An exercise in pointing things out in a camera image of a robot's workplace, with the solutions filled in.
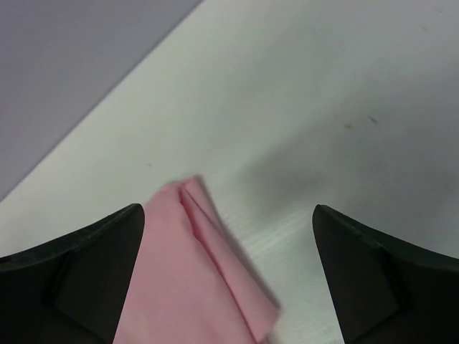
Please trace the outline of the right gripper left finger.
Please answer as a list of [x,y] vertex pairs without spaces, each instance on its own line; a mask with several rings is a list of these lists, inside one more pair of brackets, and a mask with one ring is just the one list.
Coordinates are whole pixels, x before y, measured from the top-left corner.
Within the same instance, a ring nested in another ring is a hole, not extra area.
[[143,236],[131,204],[1,258],[2,343],[112,343]]

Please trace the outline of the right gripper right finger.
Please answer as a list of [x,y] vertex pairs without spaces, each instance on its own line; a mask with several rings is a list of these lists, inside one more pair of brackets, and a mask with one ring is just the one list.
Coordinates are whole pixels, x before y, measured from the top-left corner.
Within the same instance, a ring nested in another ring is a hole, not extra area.
[[458,260],[318,205],[313,234],[345,343],[457,343]]

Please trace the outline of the pink t shirt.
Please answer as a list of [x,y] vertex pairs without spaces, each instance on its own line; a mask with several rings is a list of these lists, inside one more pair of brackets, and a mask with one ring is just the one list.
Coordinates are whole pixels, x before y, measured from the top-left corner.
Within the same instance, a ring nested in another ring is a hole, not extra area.
[[166,184],[146,223],[116,343],[266,343],[278,307],[241,261],[196,177]]

